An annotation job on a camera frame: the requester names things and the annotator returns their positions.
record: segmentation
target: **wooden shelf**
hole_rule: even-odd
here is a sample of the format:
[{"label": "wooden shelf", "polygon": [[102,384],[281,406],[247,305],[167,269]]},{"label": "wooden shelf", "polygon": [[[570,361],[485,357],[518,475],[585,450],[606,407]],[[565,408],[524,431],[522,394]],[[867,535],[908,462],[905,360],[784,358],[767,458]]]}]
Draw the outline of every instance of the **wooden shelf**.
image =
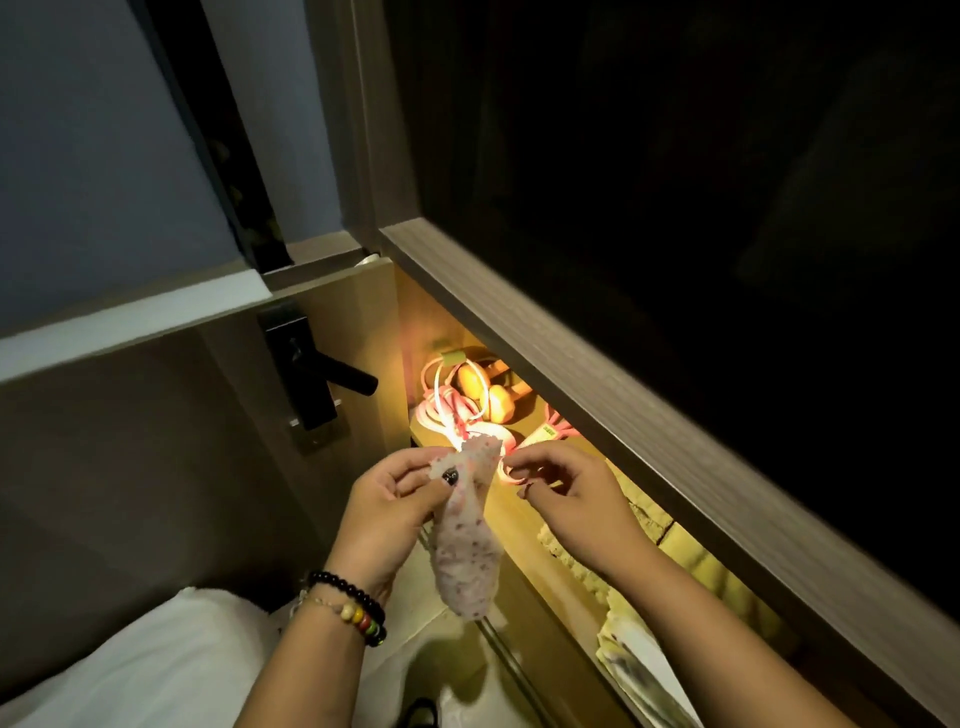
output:
[{"label": "wooden shelf", "polygon": [[[507,427],[514,433],[518,443],[543,422],[544,406],[544,400],[534,395],[517,403],[517,414],[520,417],[509,423]],[[449,445],[443,435],[427,429],[417,422],[416,417],[411,420],[410,432],[414,442],[421,447]],[[584,452],[602,457],[601,453],[583,437],[571,438],[569,442]],[[608,692],[616,696],[622,718],[614,723],[631,724],[623,714],[623,710],[626,710],[634,722],[649,725],[633,701],[616,685],[610,674],[596,659],[597,633],[600,632],[607,618],[606,605],[599,603],[596,597],[574,577],[570,569],[559,559],[554,558],[538,541],[538,534],[543,528],[543,519],[540,514],[527,501],[516,496],[516,486],[504,483],[499,476],[495,476],[484,515],[493,533],[503,545],[507,556],[526,578],[540,601],[548,608],[565,633],[579,645],[589,662],[599,672]],[[501,573],[501,591],[503,589],[503,573]],[[598,706],[594,703],[591,709],[595,719]]]}]

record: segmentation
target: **thin chain bracelet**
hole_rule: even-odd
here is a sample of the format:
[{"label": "thin chain bracelet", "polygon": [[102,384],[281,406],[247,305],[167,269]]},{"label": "thin chain bracelet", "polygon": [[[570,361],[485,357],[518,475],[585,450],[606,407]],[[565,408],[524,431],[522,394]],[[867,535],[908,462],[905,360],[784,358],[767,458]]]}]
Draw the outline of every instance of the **thin chain bracelet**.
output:
[{"label": "thin chain bracelet", "polygon": [[352,624],[363,637],[364,642],[367,643],[367,647],[379,647],[383,644],[383,641],[387,639],[387,628],[364,612],[362,607],[357,606],[352,601],[336,604],[316,596],[310,596],[305,589],[300,591],[297,603],[290,609],[290,619],[292,619],[294,614],[297,613],[297,610],[307,602],[325,607],[342,619],[344,623]]}]

